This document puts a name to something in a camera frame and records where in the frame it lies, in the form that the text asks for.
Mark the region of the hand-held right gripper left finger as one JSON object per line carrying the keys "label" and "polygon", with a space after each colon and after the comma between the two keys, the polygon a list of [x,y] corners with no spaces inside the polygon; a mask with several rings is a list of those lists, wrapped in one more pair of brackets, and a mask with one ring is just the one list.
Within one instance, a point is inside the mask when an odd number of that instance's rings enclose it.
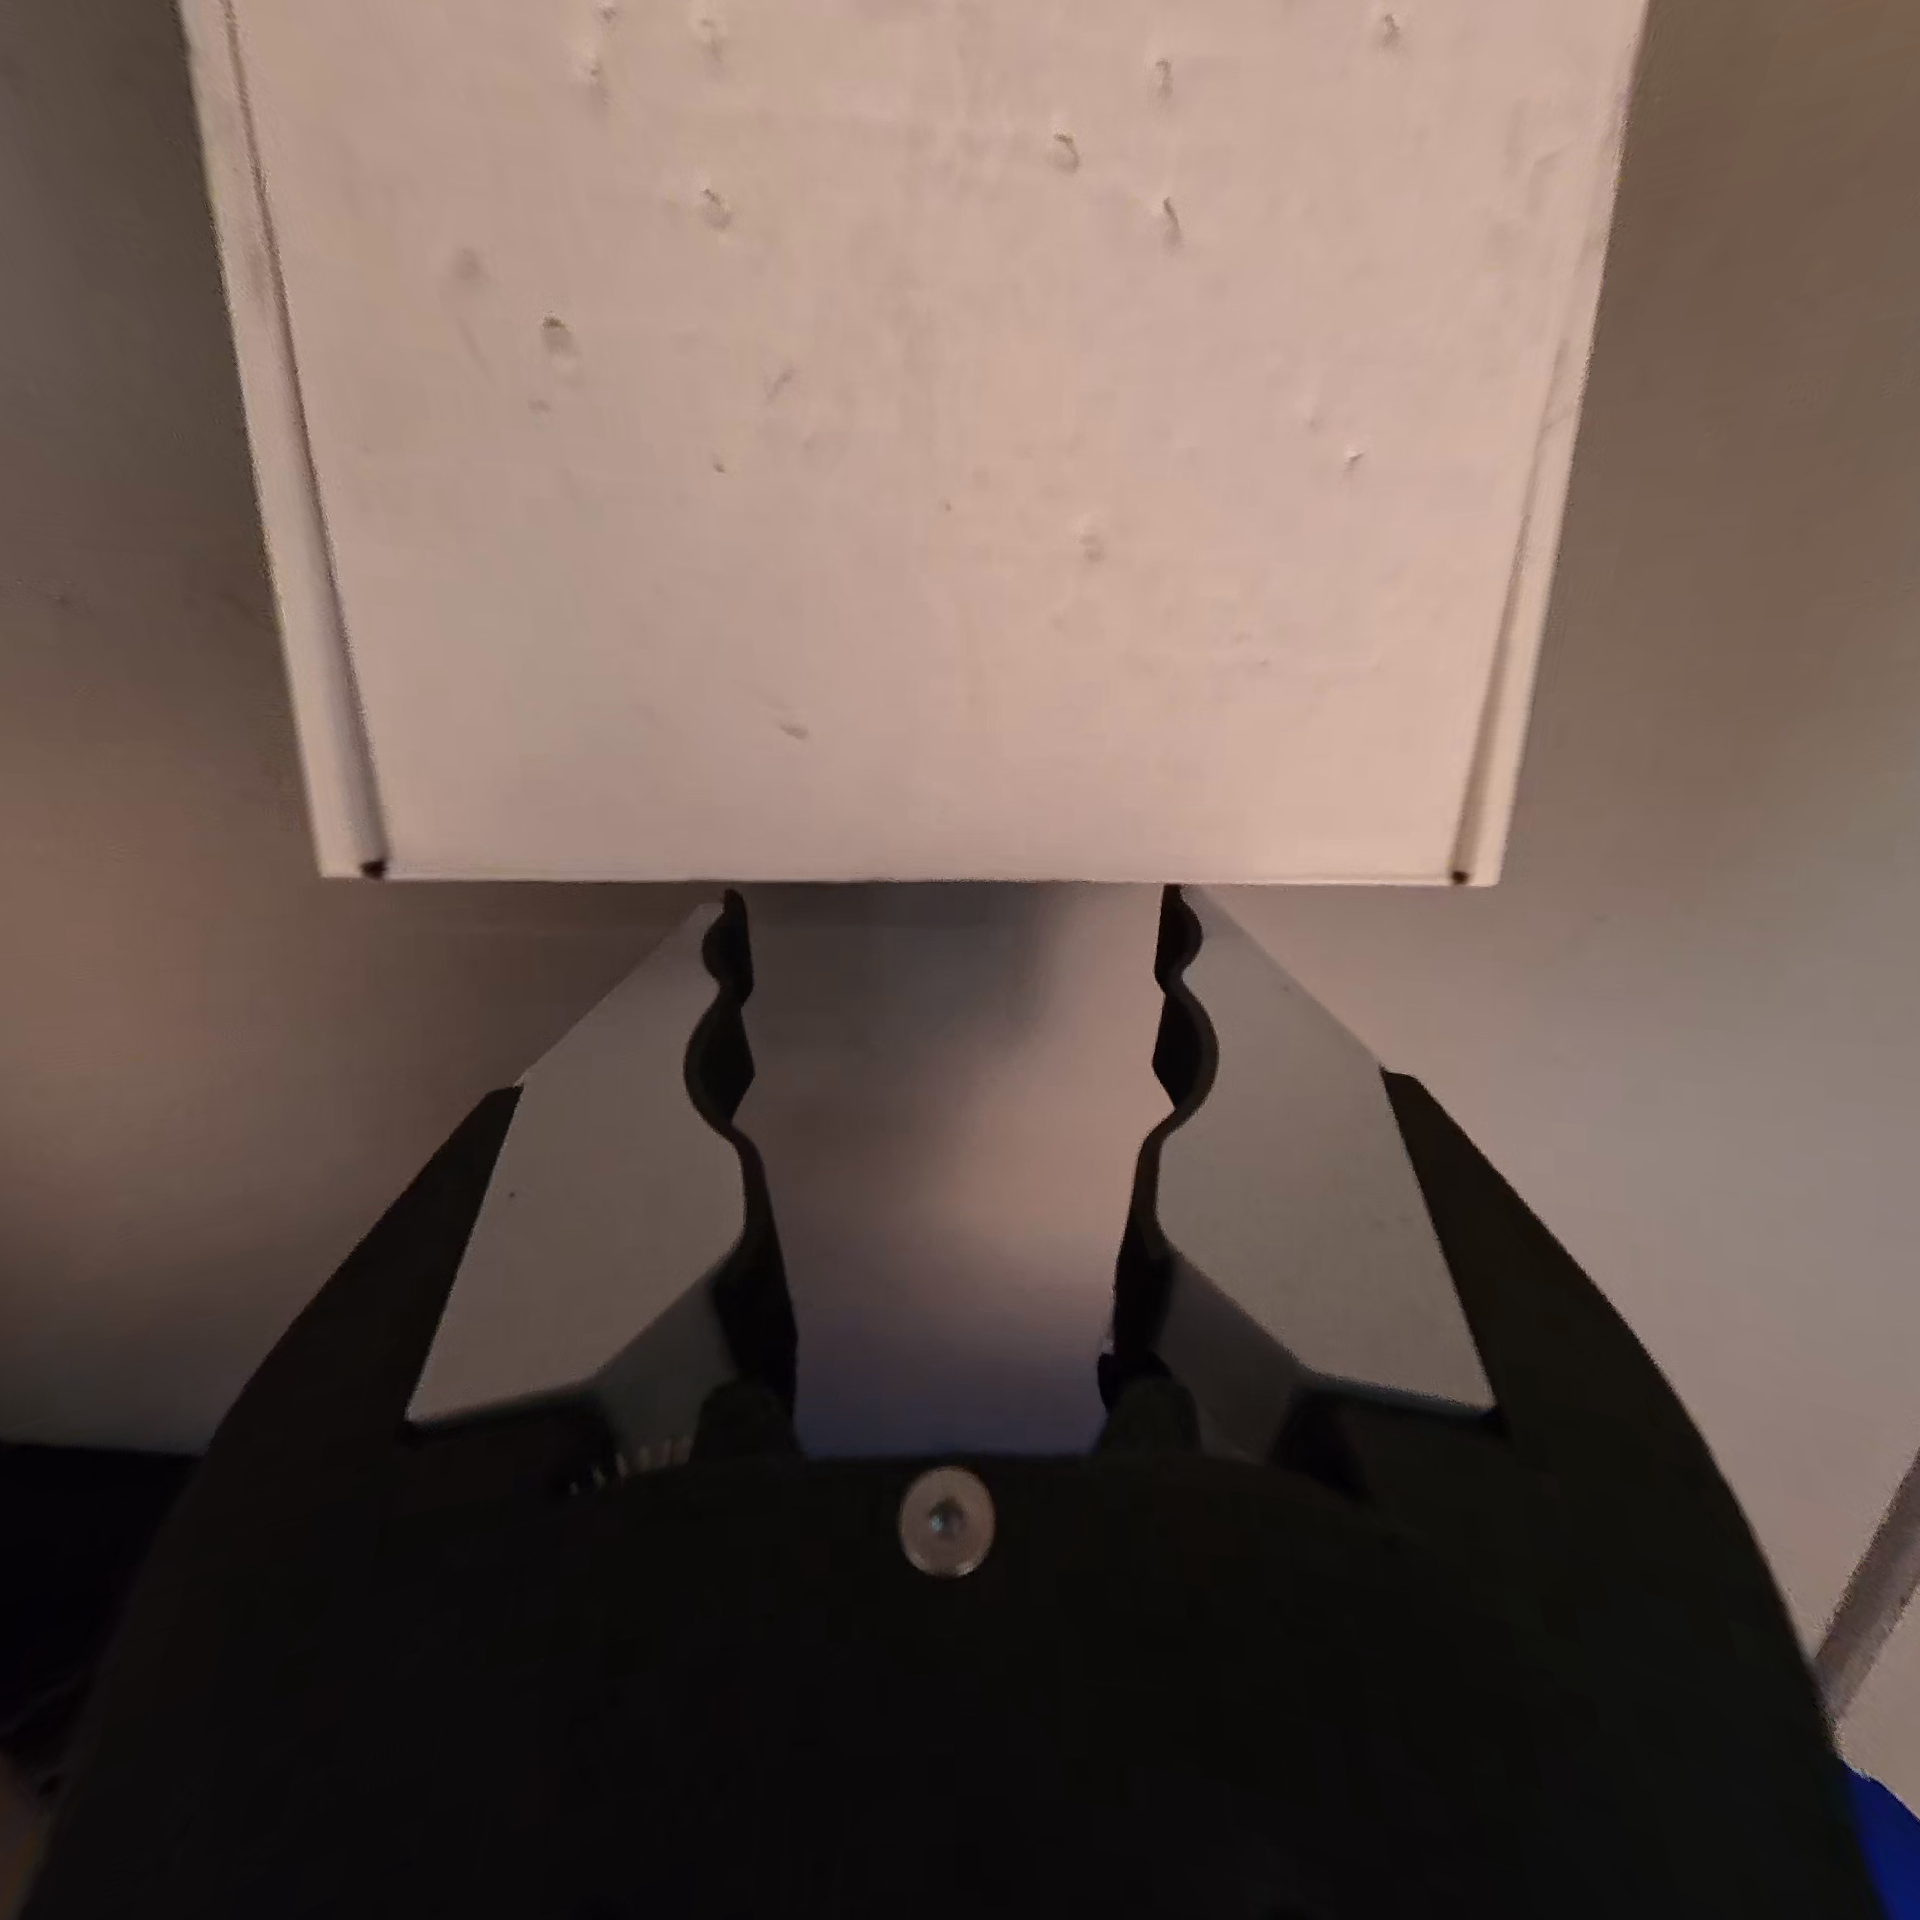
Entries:
{"label": "hand-held right gripper left finger", "polygon": [[518,1078],[438,1330],[416,1425],[580,1407],[694,1425],[750,1382],[785,1416],[801,1334],[761,1154],[753,933],[701,902]]}

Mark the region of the white cardboard box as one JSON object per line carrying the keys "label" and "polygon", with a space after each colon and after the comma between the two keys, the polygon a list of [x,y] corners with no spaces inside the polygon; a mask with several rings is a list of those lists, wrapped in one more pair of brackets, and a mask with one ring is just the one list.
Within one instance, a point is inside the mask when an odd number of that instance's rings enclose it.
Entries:
{"label": "white cardboard box", "polygon": [[1500,880],[1648,4],[178,14],[322,874]]}

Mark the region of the blue plastic object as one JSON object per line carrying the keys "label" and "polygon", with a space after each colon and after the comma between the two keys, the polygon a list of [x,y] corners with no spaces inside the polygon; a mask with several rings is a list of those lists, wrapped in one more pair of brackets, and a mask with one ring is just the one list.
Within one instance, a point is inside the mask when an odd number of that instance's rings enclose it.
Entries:
{"label": "blue plastic object", "polygon": [[1884,1783],[1842,1768],[1868,1876],[1886,1917],[1917,1917],[1917,1815]]}

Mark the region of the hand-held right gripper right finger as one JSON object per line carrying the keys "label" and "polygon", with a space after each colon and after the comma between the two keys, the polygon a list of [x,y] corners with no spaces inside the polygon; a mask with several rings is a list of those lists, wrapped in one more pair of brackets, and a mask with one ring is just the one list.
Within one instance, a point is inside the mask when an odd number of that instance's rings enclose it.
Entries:
{"label": "hand-held right gripper right finger", "polygon": [[1494,1409],[1369,1047],[1200,888],[1158,902],[1153,1071],[1098,1390],[1205,1450],[1276,1450],[1318,1397]]}

